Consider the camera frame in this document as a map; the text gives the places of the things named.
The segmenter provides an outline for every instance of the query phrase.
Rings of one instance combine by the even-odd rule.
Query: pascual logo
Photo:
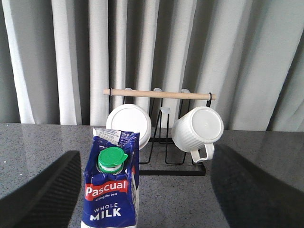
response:
[[[111,191],[128,192],[127,180],[113,180],[108,181],[102,185],[85,184],[85,199],[92,201],[94,198]]]

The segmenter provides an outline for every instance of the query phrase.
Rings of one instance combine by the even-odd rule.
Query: granite countertop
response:
[[[0,123],[0,198],[68,150],[80,151],[83,171],[91,143],[91,126]],[[271,175],[304,191],[304,133],[225,130],[217,143],[232,147]],[[147,153],[148,147],[140,154]],[[204,162],[204,177],[140,176],[138,227],[229,227],[212,189],[211,163]],[[69,227],[80,227],[83,191]]]

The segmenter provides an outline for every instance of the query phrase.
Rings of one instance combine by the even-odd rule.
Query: white curtain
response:
[[[304,131],[303,29],[302,0],[1,0],[0,122],[105,125],[103,89],[158,87],[216,94],[226,129]]]

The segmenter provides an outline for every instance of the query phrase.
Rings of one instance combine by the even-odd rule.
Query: cup rack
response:
[[[123,104],[126,104],[127,97],[128,96],[123,96]],[[204,164],[202,162],[194,163],[191,154],[178,149],[172,138],[169,137],[170,110],[162,106],[163,98],[152,98],[149,112],[150,118],[155,108],[155,99],[160,99],[160,106],[153,137],[150,138],[148,144],[142,148],[139,153],[140,175],[205,176],[206,169]],[[109,110],[111,110],[111,98],[109,100]],[[209,99],[206,103],[207,107],[210,107],[211,100],[212,93],[209,93]],[[191,99],[180,99],[178,118],[181,118],[182,108],[185,102],[188,102],[187,112],[190,110]],[[167,126],[164,134],[162,133],[161,124],[163,115],[165,114],[167,115]]]

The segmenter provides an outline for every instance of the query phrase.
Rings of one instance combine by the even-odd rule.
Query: mug handle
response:
[[[200,153],[198,150],[196,151],[190,151],[191,152],[191,156],[192,156],[192,159],[195,163],[198,163],[198,162],[202,162],[202,161],[205,161],[205,160],[210,160],[213,158],[213,153],[214,153],[214,145],[213,143],[211,144],[205,144],[205,149],[206,149],[206,154],[207,154],[207,157],[206,158],[200,158]]]

